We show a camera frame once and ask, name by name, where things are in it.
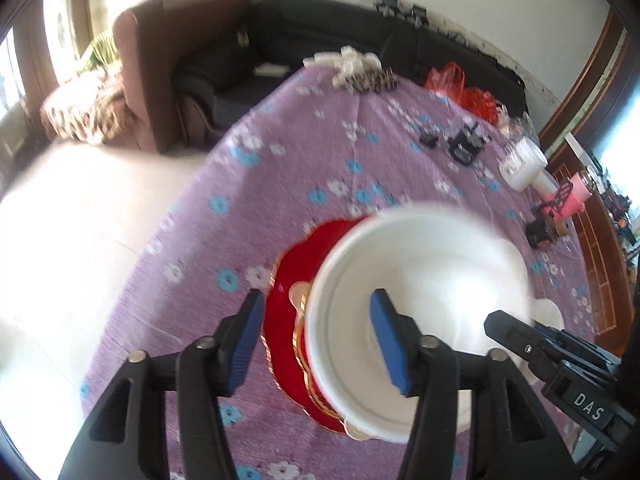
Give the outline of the dark jar red label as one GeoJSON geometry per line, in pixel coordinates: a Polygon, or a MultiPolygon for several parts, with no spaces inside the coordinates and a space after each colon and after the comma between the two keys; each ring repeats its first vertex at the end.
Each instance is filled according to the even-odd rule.
{"type": "Polygon", "coordinates": [[[570,222],[555,218],[552,214],[542,214],[525,226],[525,236],[533,249],[555,244],[559,238],[570,234],[570,222]]]}

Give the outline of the purple floral tablecloth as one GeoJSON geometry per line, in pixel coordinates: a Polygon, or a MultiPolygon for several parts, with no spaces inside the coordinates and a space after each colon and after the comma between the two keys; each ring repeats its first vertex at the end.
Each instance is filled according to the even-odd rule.
{"type": "Polygon", "coordinates": [[[533,295],[555,302],[570,332],[593,338],[579,240],[568,234],[530,248],[524,229],[536,194],[500,176],[508,139],[411,81],[358,96],[334,88],[332,77],[326,67],[300,70],[208,154],[117,301],[80,390],[85,411],[130,351],[181,351],[257,288],[267,295],[267,342],[221,404],[240,477],[394,478],[400,445],[352,440],[309,399],[288,292],[314,277],[360,218],[420,202],[485,218],[518,248],[533,295]]]}

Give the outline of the white plastic canister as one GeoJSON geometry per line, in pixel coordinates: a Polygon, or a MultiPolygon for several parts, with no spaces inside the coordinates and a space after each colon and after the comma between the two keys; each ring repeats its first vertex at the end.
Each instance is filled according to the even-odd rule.
{"type": "Polygon", "coordinates": [[[523,192],[548,165],[547,157],[528,136],[516,142],[504,159],[499,171],[504,182],[515,192],[523,192]]]}

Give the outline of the black sofa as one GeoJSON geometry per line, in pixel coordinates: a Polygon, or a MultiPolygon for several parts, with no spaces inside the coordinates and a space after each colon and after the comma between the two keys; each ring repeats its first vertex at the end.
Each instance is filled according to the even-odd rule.
{"type": "Polygon", "coordinates": [[[528,110],[523,79],[492,56],[401,18],[334,0],[253,4],[237,29],[180,60],[172,88],[194,99],[214,128],[227,130],[285,81],[256,75],[258,66],[271,63],[295,73],[304,58],[345,46],[376,54],[383,66],[415,84],[454,62],[466,84],[490,92],[512,115],[528,110]]]}

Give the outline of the small black round device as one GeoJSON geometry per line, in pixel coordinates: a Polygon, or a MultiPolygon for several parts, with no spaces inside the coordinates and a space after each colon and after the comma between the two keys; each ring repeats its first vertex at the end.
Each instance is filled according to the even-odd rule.
{"type": "Polygon", "coordinates": [[[486,136],[477,128],[478,122],[464,124],[448,141],[449,155],[462,166],[471,166],[487,144],[486,136]]]}

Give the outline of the brown patterned blanket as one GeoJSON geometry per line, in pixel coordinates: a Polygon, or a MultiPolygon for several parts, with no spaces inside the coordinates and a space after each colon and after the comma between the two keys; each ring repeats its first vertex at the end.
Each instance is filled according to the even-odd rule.
{"type": "Polygon", "coordinates": [[[103,145],[120,140],[134,124],[125,98],[122,63],[90,70],[61,84],[43,101],[40,119],[52,141],[103,145]]]}

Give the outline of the black phone stand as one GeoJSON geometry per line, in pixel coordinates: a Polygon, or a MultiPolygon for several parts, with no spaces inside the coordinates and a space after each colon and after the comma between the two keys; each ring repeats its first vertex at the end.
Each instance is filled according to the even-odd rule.
{"type": "Polygon", "coordinates": [[[533,214],[536,218],[542,216],[549,216],[554,221],[559,221],[563,218],[562,209],[572,194],[573,183],[570,180],[563,180],[559,188],[550,196],[545,198],[538,206],[533,209],[533,214]]]}

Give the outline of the small black clip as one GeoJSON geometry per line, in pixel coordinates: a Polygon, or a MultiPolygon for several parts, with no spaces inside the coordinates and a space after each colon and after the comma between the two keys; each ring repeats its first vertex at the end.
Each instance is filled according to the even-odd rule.
{"type": "Polygon", "coordinates": [[[431,132],[422,132],[420,134],[419,142],[421,145],[426,146],[430,150],[434,150],[438,144],[438,134],[431,132]]]}

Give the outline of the red plastic bag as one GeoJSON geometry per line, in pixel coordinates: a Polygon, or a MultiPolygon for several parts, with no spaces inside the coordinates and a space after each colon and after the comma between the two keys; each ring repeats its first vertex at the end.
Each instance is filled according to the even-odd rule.
{"type": "Polygon", "coordinates": [[[432,68],[427,74],[424,87],[444,96],[495,126],[498,124],[498,104],[495,97],[486,90],[468,87],[465,71],[454,62],[447,63],[441,70],[432,68]]]}

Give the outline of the pink knit covered bottle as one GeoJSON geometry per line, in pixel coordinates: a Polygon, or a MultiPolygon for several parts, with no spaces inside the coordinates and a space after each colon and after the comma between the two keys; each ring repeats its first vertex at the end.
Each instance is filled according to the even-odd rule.
{"type": "Polygon", "coordinates": [[[592,196],[596,185],[586,170],[578,171],[568,180],[573,183],[573,191],[562,209],[562,219],[568,219],[585,209],[585,203],[592,196]]]}

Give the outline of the large white foam bowl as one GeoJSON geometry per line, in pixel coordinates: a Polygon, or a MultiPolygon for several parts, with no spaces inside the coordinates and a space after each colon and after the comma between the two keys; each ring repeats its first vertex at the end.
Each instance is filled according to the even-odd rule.
{"type": "Polygon", "coordinates": [[[305,307],[311,374],[332,408],[369,438],[405,443],[416,400],[393,385],[370,318],[385,289],[421,333],[484,356],[487,315],[530,318],[525,262],[518,248],[476,214],[437,204],[365,218],[324,258],[305,307]]]}

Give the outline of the red scalloped plate gold rim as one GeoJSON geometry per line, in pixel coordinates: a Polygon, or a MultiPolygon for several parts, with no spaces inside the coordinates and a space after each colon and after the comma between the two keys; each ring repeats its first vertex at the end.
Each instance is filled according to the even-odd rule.
{"type": "Polygon", "coordinates": [[[333,219],[286,248],[273,266],[262,323],[262,343],[278,388],[318,425],[344,434],[344,418],[312,378],[304,339],[304,302],[323,260],[360,220],[333,219]]]}

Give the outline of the leopard print pouch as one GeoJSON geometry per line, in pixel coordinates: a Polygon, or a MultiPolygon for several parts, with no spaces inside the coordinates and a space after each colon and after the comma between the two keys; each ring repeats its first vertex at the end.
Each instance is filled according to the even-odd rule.
{"type": "Polygon", "coordinates": [[[345,88],[354,93],[383,93],[398,87],[399,78],[390,69],[369,70],[368,72],[349,76],[345,88]]]}

